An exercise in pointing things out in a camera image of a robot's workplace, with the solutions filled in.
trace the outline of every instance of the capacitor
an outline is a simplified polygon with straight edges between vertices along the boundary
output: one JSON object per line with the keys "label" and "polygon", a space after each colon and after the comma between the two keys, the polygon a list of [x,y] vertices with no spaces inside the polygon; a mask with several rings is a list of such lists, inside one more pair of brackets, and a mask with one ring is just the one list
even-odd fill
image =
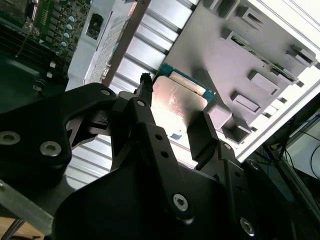
{"label": "capacitor", "polygon": [[65,41],[61,42],[61,47],[65,48],[66,46],[68,46],[68,44]]}
{"label": "capacitor", "polygon": [[65,33],[63,34],[63,36],[64,36],[66,39],[69,39],[69,38],[70,38],[70,34],[67,33],[67,32],[65,32]]}
{"label": "capacitor", "polygon": [[51,61],[50,62],[50,67],[54,69],[56,67],[56,63],[54,61]]}
{"label": "capacitor", "polygon": [[67,24],[67,25],[65,26],[65,28],[68,29],[68,30],[72,30],[72,29],[73,29],[73,27],[72,27],[71,24]]}
{"label": "capacitor", "polygon": [[76,22],[76,19],[73,16],[70,16],[68,20],[72,24]]}
{"label": "capacitor", "polygon": [[48,72],[46,73],[46,76],[47,76],[48,78],[52,79],[53,74],[52,74],[50,71],[48,71]]}

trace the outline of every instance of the wooden surface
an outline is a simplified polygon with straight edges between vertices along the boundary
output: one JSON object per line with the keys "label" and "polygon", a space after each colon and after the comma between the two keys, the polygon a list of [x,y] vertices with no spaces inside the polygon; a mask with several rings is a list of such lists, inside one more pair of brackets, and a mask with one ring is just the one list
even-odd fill
{"label": "wooden surface", "polygon": [[[12,218],[0,217],[0,238],[4,235],[4,233],[7,231],[7,229],[13,222],[14,219]],[[20,236],[37,240],[44,239],[44,235],[27,222],[23,224],[23,226],[14,234],[14,236]]]}

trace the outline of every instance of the black metal bracket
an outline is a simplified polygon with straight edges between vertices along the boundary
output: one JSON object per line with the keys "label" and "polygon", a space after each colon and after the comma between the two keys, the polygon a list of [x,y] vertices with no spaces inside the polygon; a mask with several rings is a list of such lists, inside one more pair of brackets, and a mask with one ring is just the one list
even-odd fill
{"label": "black metal bracket", "polygon": [[83,125],[87,115],[111,107],[116,98],[109,88],[93,83],[2,114],[0,179],[34,188],[57,183],[73,143],[95,136]]}

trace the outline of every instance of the green circuit board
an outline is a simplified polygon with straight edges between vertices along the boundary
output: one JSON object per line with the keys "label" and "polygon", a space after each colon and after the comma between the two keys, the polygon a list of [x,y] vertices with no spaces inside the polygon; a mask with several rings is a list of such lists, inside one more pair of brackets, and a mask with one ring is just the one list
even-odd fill
{"label": "green circuit board", "polygon": [[[90,7],[91,0],[0,0],[0,24],[12,31],[12,36],[19,34],[52,51],[57,68],[66,75]],[[26,26],[32,22],[30,30]],[[14,54],[23,49],[26,58],[35,55],[37,48],[12,39],[0,39],[0,46],[13,44]]]}
{"label": "green circuit board", "polygon": [[33,38],[59,57],[71,60],[89,10],[84,0],[40,1],[35,21],[39,35]]}

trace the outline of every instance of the motherboard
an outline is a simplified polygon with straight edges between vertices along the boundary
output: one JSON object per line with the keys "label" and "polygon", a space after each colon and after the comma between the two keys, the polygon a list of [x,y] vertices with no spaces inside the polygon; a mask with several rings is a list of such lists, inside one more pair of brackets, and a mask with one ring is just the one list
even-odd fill
{"label": "motherboard", "polygon": [[67,76],[90,0],[0,0],[0,47],[49,73]]}

